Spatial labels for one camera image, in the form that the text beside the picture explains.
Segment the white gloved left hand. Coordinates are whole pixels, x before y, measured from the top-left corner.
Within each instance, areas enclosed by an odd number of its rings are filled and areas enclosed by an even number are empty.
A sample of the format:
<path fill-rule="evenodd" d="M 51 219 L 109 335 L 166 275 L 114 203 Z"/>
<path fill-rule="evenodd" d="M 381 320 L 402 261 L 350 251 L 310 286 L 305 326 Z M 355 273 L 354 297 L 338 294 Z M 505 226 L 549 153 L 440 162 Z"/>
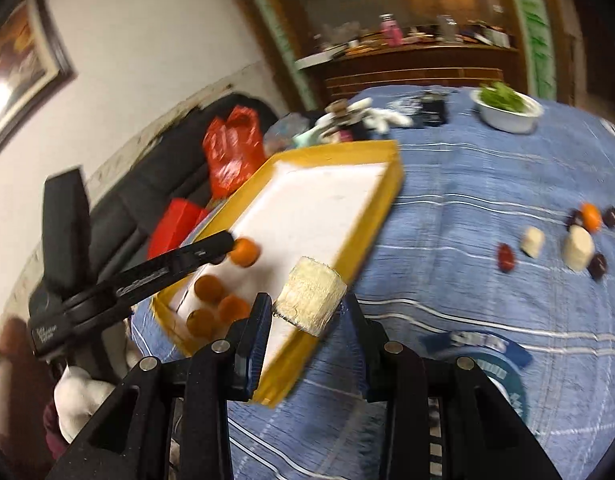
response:
<path fill-rule="evenodd" d="M 68 366 L 54 389 L 59 430 L 71 443 L 100 405 L 114 391 L 114 385 L 91 378 L 81 367 Z"/>

